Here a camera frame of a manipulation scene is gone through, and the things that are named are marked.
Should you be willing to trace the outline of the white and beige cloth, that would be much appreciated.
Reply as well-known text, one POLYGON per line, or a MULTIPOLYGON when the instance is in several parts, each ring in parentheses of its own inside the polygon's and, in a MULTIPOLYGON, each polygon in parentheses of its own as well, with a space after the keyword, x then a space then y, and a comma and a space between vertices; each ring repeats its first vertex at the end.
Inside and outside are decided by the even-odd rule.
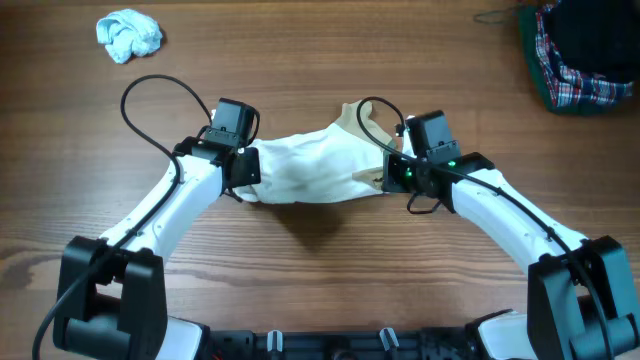
POLYGON ((324 129, 255 140, 261 182, 234 192, 265 204, 338 203, 380 195, 384 153, 366 134, 389 147, 394 141, 370 118, 372 111, 370 102, 345 103, 324 129))

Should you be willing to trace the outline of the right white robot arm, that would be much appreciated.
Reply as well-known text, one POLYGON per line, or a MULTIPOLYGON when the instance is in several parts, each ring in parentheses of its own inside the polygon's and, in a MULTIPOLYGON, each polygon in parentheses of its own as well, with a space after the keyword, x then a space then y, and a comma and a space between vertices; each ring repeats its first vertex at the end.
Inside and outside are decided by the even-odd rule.
POLYGON ((622 245, 590 239, 518 193, 483 155, 464 155, 441 111, 402 120, 386 192, 435 200, 475 224, 527 277, 527 310, 471 325, 485 359, 614 359, 639 346, 639 300, 622 245))

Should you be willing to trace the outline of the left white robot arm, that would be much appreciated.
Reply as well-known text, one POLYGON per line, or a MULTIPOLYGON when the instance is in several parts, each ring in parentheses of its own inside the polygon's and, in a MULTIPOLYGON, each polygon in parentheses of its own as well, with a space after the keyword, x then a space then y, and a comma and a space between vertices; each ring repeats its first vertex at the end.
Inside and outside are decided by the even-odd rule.
POLYGON ((170 166, 142 202, 99 239, 64 249, 52 340, 95 359, 197 359, 209 329, 167 313, 164 266, 199 215, 223 193, 257 184, 251 147, 259 112, 220 99, 212 124, 177 144, 170 166))

